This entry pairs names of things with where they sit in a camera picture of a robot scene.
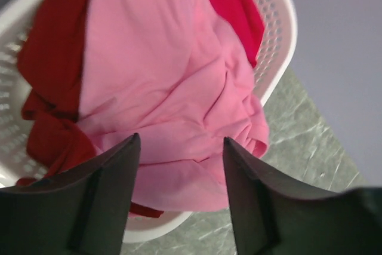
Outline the pink t-shirt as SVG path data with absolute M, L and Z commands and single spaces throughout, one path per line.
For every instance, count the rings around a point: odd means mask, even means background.
M 210 0 L 91 0 L 78 125 L 102 153 L 141 137 L 133 202 L 228 206 L 223 140 L 260 157 L 269 128 L 254 72 Z

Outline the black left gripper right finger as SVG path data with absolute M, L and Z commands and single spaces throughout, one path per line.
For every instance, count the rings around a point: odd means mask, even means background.
M 381 188 L 311 186 L 229 137 L 223 162 L 238 254 L 381 253 Z

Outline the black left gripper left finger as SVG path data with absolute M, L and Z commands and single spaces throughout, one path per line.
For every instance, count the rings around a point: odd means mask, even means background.
M 119 254 L 141 140 L 29 186 L 1 189 L 2 254 Z

